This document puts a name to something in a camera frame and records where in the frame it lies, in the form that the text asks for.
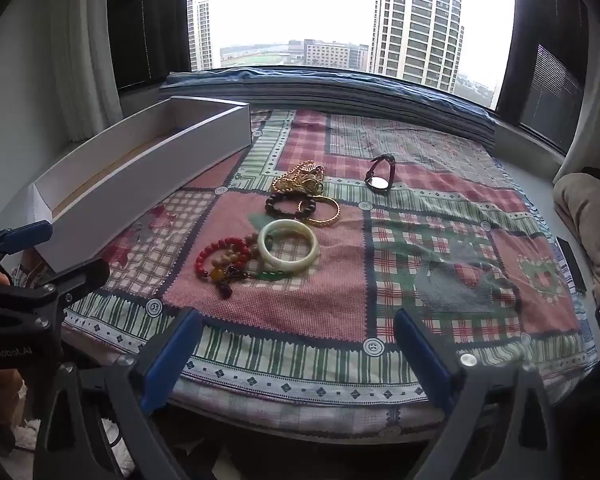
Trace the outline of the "green jade pendant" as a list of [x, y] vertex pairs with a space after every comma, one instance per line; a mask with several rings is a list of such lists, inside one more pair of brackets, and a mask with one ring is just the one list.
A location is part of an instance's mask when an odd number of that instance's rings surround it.
[[288, 278], [288, 276], [289, 274], [285, 271], [261, 271], [251, 274], [250, 278], [253, 278], [254, 280], [275, 282], [284, 280], [285, 278]]

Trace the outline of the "pale jade bangle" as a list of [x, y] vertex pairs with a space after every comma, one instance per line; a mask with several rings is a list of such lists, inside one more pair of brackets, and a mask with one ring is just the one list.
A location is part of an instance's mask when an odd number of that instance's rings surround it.
[[289, 274], [308, 270], [320, 255], [315, 233], [298, 220], [268, 222], [260, 229], [257, 246], [266, 266]]

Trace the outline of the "gold bangle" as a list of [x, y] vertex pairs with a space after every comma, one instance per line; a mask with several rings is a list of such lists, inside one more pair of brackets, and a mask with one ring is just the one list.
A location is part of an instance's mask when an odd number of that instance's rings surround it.
[[333, 226], [341, 217], [339, 203], [327, 196], [311, 196], [300, 200], [298, 211], [302, 213], [301, 220], [304, 223], [316, 228]]

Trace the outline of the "white cardboard box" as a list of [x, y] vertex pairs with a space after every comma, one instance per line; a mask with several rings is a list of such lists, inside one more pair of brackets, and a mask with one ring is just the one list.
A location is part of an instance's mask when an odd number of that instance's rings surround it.
[[124, 118], [32, 183], [33, 217], [53, 227], [38, 253], [55, 271], [94, 257], [160, 200], [251, 140], [243, 102], [172, 96]]

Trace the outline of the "black remote on sill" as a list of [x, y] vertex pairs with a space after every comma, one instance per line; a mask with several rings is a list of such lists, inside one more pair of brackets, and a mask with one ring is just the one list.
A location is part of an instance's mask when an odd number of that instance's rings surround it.
[[574, 289], [584, 295], [588, 289], [586, 288], [584, 278], [582, 276], [580, 266], [578, 265], [576, 256], [570, 246], [570, 244], [561, 237], [557, 237], [557, 243], [562, 251], [565, 262], [567, 263], [571, 281], [573, 282]]

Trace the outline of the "white curtain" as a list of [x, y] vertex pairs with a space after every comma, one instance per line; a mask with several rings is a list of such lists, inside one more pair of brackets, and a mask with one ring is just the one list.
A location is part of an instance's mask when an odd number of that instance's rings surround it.
[[107, 0], [50, 0], [50, 44], [70, 140], [83, 142], [121, 120]]

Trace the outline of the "patchwork plaid cloth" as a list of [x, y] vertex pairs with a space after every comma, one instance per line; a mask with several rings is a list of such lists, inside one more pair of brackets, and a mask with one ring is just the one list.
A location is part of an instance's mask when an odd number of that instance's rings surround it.
[[[253, 144], [152, 207], [106, 248], [108, 284], [72, 306], [66, 341], [107, 362], [192, 307], [204, 331], [177, 404], [296, 438], [422, 440], [440, 413], [396, 346], [413, 310], [479, 362], [536, 366], [553, 401], [596, 359], [557, 240], [478, 143], [428, 128], [314, 110], [257, 110]], [[313, 231], [308, 270], [215, 287], [226, 242], [266, 224], [276, 179], [314, 164], [341, 207]]]

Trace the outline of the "blue striped folded bedding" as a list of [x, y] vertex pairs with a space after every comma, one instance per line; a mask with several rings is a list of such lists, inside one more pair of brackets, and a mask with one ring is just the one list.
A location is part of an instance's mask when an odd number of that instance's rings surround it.
[[489, 153], [495, 148], [495, 122], [484, 108], [419, 84], [352, 70], [257, 66], [172, 73], [160, 94], [408, 122], [473, 140]]

